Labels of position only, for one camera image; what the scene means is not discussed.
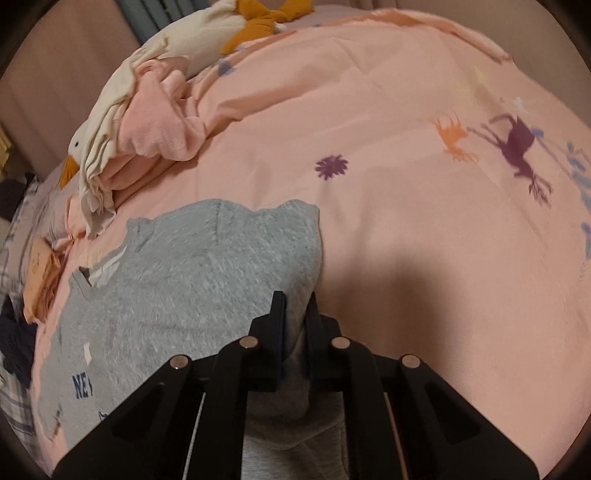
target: mattress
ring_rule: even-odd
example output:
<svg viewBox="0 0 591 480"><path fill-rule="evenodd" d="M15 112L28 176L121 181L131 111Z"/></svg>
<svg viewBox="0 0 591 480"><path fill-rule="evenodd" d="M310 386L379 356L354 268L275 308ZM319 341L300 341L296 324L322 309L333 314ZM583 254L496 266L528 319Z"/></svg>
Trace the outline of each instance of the mattress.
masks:
<svg viewBox="0 0 591 480"><path fill-rule="evenodd" d="M491 40L426 14L256 41L188 87L207 140L73 246L34 415L69 273L128 219L301 199L320 208L320 311L374 353L422 357L547 474L591 412L589 129ZM35 420L52 468L72 445Z"/></svg>

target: metal pin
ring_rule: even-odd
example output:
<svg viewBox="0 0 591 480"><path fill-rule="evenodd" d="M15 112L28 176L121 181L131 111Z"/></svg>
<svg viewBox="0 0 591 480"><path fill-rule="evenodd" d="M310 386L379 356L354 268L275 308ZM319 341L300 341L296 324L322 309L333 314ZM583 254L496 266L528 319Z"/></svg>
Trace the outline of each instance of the metal pin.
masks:
<svg viewBox="0 0 591 480"><path fill-rule="evenodd" d="M189 364L189 359L184 355L176 355L170 359L170 366L175 370L181 370Z"/></svg>
<svg viewBox="0 0 591 480"><path fill-rule="evenodd" d="M258 338L249 335L242 337L239 343L242 348L256 348L258 346Z"/></svg>
<svg viewBox="0 0 591 480"><path fill-rule="evenodd" d="M347 350L351 346L351 340L346 337L335 337L330 343L338 350Z"/></svg>
<svg viewBox="0 0 591 480"><path fill-rule="evenodd" d="M406 368L418 368L421 365L421 359L416 355L404 355L402 357L402 364Z"/></svg>

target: black cloth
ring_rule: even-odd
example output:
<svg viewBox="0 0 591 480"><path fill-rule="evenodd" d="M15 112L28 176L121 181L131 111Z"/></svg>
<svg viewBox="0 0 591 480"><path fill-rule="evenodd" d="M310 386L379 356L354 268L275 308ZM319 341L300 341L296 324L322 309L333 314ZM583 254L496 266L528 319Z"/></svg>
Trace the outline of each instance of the black cloth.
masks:
<svg viewBox="0 0 591 480"><path fill-rule="evenodd" d="M22 315L18 317L10 297L6 297L0 313L0 352L4 356L4 369L15 375L25 388L29 388L37 324L29 325L22 320Z"/></svg>

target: plaid fabric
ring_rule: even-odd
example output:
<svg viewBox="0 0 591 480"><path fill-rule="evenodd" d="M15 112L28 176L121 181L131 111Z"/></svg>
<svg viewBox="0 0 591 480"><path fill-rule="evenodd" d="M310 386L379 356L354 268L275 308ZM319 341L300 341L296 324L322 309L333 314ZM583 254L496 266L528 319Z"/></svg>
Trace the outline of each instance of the plaid fabric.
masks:
<svg viewBox="0 0 591 480"><path fill-rule="evenodd" d="M4 357L0 355L0 408L29 455L42 466L29 392L14 375L4 370L3 362Z"/></svg>
<svg viewBox="0 0 591 480"><path fill-rule="evenodd" d="M21 204L18 206L17 211L14 213L14 218L12 219L12 223L10 226L10 230L2 243L0 248L0 292L9 294L12 297L19 296L22 293L22 284L18 281L18 279L14 278L13 275L10 274L8 270L8 263L10 256L8 255L8 248L7 243L14 240L15 231L18 228L18 225L21 223L21 212L23 207L29 204L33 200L33 197L37 193L39 188L39 181L35 178L29 184L27 191L25 192L25 196L22 199Z"/></svg>

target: gray t-shirt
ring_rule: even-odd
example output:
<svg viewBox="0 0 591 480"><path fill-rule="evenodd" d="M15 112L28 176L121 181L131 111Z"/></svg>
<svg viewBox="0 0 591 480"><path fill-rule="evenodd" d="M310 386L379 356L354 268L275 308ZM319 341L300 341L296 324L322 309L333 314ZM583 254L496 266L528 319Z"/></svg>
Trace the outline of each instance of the gray t-shirt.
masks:
<svg viewBox="0 0 591 480"><path fill-rule="evenodd" d="M323 432L334 445L342 402L337 395L315 398L303 375L303 317L321 260L318 210L298 200L257 212L206 200L154 220L130 220L122 246L102 262L109 274L101 286L92 287L82 270L70 279L41 369L46 433L61 425L73 447L171 356L214 355L247 335L251 320L268 313L272 292L282 290L285 378L277 393L249 395L244 468L259 478L267 471L264 455L252 452L274 457L271 450L291 450L292 458ZM315 459L309 475L301 476L310 469L300 463L298 475L275 478L340 478L333 470L344 472L341 451L327 448L334 455L319 455L329 455L330 471Z"/></svg>

